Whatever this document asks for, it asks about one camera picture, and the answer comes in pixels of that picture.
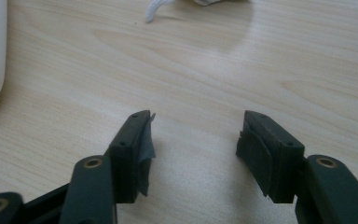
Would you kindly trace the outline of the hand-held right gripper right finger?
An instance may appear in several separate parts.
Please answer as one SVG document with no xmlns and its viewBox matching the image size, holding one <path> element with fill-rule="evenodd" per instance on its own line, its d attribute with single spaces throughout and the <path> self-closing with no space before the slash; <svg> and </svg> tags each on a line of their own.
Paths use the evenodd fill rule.
<svg viewBox="0 0 358 224">
<path fill-rule="evenodd" d="M 296 170 L 301 167 L 304 150 L 302 143 L 267 115 L 244 112 L 236 155 L 273 202 L 294 200 Z"/>
</svg>

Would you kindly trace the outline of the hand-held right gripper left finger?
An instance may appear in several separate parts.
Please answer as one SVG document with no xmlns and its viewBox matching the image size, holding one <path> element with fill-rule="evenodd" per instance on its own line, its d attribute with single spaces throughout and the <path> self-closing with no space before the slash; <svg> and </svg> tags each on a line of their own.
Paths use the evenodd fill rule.
<svg viewBox="0 0 358 224">
<path fill-rule="evenodd" d="M 111 159 L 117 203 L 134 203 L 149 189 L 151 161 L 156 157 L 151 123 L 155 115 L 143 110 L 130 115 L 105 151 Z"/>
</svg>

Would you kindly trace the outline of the white knitted cloth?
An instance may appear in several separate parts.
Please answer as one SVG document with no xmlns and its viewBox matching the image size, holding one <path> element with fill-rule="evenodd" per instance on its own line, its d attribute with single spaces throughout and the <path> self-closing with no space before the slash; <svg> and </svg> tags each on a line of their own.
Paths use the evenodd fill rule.
<svg viewBox="0 0 358 224">
<path fill-rule="evenodd" d="M 145 12 L 145 21 L 147 23 L 152 22 L 155 19 L 158 9 L 165 5 L 172 3 L 176 0 L 152 0 Z M 198 6 L 207 7 L 212 4 L 222 2 L 223 0 L 192 0 Z"/>
</svg>

